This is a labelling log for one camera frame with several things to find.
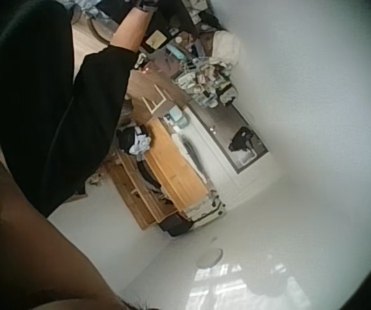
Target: hair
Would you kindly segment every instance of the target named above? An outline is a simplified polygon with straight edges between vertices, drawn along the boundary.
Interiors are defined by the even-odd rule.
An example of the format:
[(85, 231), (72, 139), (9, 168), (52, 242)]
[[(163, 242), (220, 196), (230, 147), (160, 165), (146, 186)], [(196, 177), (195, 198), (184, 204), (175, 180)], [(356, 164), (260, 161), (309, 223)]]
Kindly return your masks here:
[(127, 307), (129, 310), (160, 310), (160, 309), (156, 309), (156, 308), (148, 308), (147, 306), (145, 306), (144, 308), (140, 307), (140, 306), (133, 306), (131, 304), (129, 304), (128, 302), (125, 302), (124, 300), (122, 301)]

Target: white wall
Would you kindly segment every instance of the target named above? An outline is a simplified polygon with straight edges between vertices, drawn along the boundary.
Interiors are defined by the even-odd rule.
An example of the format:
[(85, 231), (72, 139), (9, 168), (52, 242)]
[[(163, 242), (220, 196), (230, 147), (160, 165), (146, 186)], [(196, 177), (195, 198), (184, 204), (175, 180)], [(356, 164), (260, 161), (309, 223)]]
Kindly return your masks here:
[[(338, 310), (371, 268), (369, 241), (344, 214), (279, 182), (172, 242), (123, 297), (176, 310)], [(196, 260), (211, 247), (224, 257), (204, 279)]]
[[(331, 310), (353, 294), (371, 270), (369, 3), (212, 0), (242, 42), (237, 106), (294, 182), (177, 239), (125, 297), (161, 309)], [(196, 281), (211, 246), (241, 270)]]
[(60, 206), (49, 220), (118, 293), (168, 245), (170, 237), (158, 226), (142, 231), (111, 180), (86, 191), (87, 198)]
[(371, 234), (371, 6), (212, 0), (242, 42), (237, 106), (303, 187)]
[(192, 111), (186, 108), (185, 113), (190, 124), (181, 130), (181, 135), (192, 142), (228, 211), (252, 199), (282, 177), (283, 171), (270, 153), (237, 174)]

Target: person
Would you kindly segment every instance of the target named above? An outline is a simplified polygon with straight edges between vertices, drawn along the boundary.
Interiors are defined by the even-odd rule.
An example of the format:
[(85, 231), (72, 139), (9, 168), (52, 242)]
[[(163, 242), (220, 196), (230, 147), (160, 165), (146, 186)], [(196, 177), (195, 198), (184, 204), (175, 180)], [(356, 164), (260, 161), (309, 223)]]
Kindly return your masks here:
[(130, 70), (157, 5), (135, 1), (109, 46), (86, 56), (75, 80), (64, 6), (53, 0), (0, 5), (0, 144), (19, 188), (46, 217), (96, 171), (110, 148)]
[(0, 308), (135, 309), (46, 217), (105, 158), (157, 1), (136, 1), (73, 84), (70, 16), (0, 1)]

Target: wooden shelf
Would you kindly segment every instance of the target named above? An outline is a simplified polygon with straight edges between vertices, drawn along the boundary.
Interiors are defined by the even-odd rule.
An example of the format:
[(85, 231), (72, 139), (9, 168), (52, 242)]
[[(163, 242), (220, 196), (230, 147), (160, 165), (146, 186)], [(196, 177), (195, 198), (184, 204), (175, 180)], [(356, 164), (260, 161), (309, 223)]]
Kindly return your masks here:
[(134, 184), (135, 190), (140, 195), (146, 208), (155, 218), (157, 223), (161, 223), (168, 216), (178, 211), (173, 205), (165, 205), (163, 202), (158, 200), (155, 195), (145, 187), (139, 178), (133, 157), (128, 156), (121, 151), (118, 152), (118, 155), (126, 173)]
[(135, 190), (135, 186), (124, 167), (112, 162), (106, 163), (105, 167), (108, 175), (111, 177), (123, 201), (126, 203), (126, 206), (131, 211), (140, 228), (144, 230), (154, 224), (156, 220), (144, 204), (144, 201), (135, 194), (131, 194), (131, 192)]

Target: clutter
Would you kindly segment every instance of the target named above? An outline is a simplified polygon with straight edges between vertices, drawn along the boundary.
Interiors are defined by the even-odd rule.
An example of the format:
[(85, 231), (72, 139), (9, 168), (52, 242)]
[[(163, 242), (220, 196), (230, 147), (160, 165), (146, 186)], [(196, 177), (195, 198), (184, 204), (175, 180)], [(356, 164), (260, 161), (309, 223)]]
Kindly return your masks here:
[(235, 34), (217, 31), (212, 43), (212, 57), (235, 66), (239, 60), (240, 42)]
[(126, 154), (140, 155), (150, 149), (151, 138), (145, 126), (131, 126), (117, 131), (119, 148)]
[(237, 97), (230, 81), (232, 65), (214, 57), (194, 58), (182, 63), (182, 73), (175, 83), (202, 107), (227, 106)]

